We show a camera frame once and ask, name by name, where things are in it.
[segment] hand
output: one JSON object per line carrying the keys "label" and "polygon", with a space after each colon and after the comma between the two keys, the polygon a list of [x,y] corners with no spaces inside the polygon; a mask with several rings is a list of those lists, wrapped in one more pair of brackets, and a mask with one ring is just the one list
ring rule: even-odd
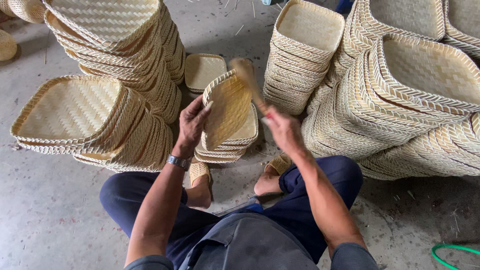
{"label": "hand", "polygon": [[212,111],[213,102],[202,109],[202,95],[197,97],[180,112],[180,133],[177,143],[173,147],[172,156],[188,159],[200,142],[204,123]]}
{"label": "hand", "polygon": [[288,115],[278,112],[275,107],[270,106],[264,118],[272,132],[276,145],[290,157],[308,152],[300,133],[300,122]]}

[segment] sandal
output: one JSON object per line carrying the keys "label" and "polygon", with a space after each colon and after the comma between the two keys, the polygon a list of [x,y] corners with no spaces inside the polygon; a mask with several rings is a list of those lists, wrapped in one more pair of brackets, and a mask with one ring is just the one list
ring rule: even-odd
{"label": "sandal", "polygon": [[208,170],[208,165],[205,162],[199,161],[196,163],[191,163],[189,168],[189,174],[190,174],[190,187],[193,186],[193,181],[195,181],[195,179],[197,179],[200,176],[208,175],[209,184],[210,184],[210,179],[212,179],[212,177],[210,176],[210,171]]}
{"label": "sandal", "polygon": [[265,166],[264,171],[266,171],[268,165],[272,166],[278,175],[282,175],[292,165],[292,159],[284,153],[274,157],[272,161]]}

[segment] foot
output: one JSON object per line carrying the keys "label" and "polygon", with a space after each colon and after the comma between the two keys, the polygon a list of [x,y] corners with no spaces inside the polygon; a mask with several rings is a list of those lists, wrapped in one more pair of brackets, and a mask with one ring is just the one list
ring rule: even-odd
{"label": "foot", "polygon": [[212,195],[208,185],[208,175],[202,175],[193,181],[192,188],[185,189],[188,207],[200,207],[203,209],[210,207]]}
{"label": "foot", "polygon": [[282,192],[278,183],[279,178],[280,175],[278,175],[277,171],[272,166],[267,165],[265,172],[260,175],[258,182],[253,188],[255,194],[261,196],[271,192]]}

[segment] green hose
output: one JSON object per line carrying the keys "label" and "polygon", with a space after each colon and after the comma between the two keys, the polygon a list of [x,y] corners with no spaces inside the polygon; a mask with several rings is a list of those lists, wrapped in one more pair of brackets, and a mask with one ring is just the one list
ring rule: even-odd
{"label": "green hose", "polygon": [[447,266],[448,268],[452,269],[452,270],[461,270],[461,269],[458,269],[457,267],[451,265],[451,264],[448,264],[446,263],[444,260],[440,259],[437,254],[435,253],[435,251],[439,248],[455,248],[455,249],[461,249],[461,250],[465,250],[465,251],[468,251],[468,252],[472,252],[472,253],[475,253],[475,254],[478,254],[480,255],[480,251],[478,250],[475,250],[475,249],[472,249],[472,248],[468,248],[468,247],[464,247],[464,246],[461,246],[461,245],[446,245],[446,244],[438,244],[434,247],[432,247],[432,256],[437,260],[439,261],[441,264]]}

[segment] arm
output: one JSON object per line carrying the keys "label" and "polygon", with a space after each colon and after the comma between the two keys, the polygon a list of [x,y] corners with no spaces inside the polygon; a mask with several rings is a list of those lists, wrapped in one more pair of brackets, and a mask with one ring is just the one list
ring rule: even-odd
{"label": "arm", "polygon": [[313,217],[325,237],[330,256],[344,242],[357,243],[366,249],[345,203],[306,149],[299,121],[279,113],[273,107],[269,108],[266,118],[265,123],[272,131],[276,144],[297,165],[305,181]]}
{"label": "arm", "polygon": [[[202,96],[180,113],[180,134],[172,156],[188,159],[200,141],[211,105],[202,110]],[[185,170],[166,163],[138,211],[128,246],[125,266],[148,255],[165,255],[168,238],[180,205]]]}

